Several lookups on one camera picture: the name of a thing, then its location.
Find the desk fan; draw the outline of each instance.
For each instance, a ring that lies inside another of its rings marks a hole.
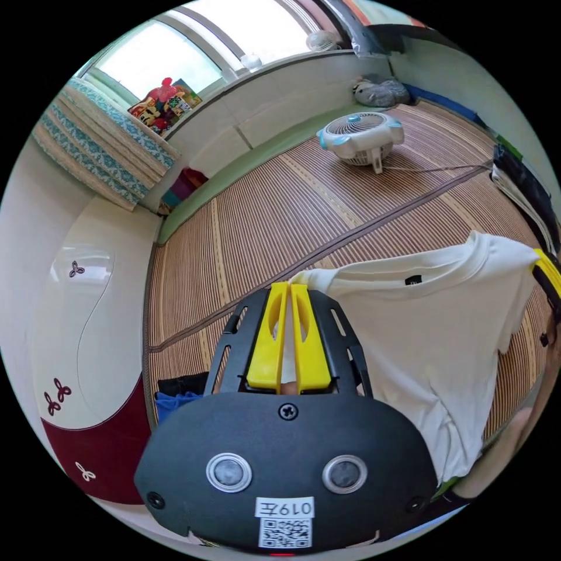
[[[339,117],[317,132],[320,146],[351,165],[370,165],[382,173],[382,160],[405,135],[401,123],[384,113],[365,112]]]

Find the white fan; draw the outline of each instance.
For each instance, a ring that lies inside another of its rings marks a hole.
[[[339,117],[317,132],[320,146],[351,165],[372,164],[382,173],[382,160],[394,144],[405,141],[401,123],[384,113],[354,113]]]
[[[337,44],[339,40],[339,35],[331,31],[314,31],[306,37],[306,47],[313,53],[334,51],[339,48]]]

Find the green mat edge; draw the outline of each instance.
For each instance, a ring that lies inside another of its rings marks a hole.
[[[242,178],[258,165],[264,164],[274,156],[278,156],[305,140],[308,140],[308,138],[313,137],[318,130],[333,119],[360,111],[382,112],[386,110],[387,109],[381,108],[367,108],[357,103],[332,109],[299,123],[276,135],[267,142],[253,148],[253,150],[249,150],[249,152],[246,152],[231,164],[221,169],[216,175],[213,175],[204,185],[199,187],[193,195],[182,201],[171,212],[162,224],[157,243],[160,245],[165,244],[184,222],[189,220],[203,205],[222,193],[222,191],[227,189],[232,183]]]

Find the maroon panel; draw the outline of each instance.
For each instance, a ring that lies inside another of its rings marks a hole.
[[[41,420],[58,461],[84,493],[113,503],[144,504],[133,482],[150,437],[142,376],[123,407],[99,425],[69,430]]]

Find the screw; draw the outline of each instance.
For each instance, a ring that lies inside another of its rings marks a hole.
[[[407,512],[417,512],[425,506],[425,500],[422,497],[413,497],[407,504]]]
[[[150,491],[146,498],[148,499],[150,506],[156,508],[157,510],[162,510],[165,507],[165,501],[160,495],[158,495],[158,493]]]
[[[292,421],[298,416],[298,408],[292,403],[285,403],[279,407],[279,415],[285,421]]]

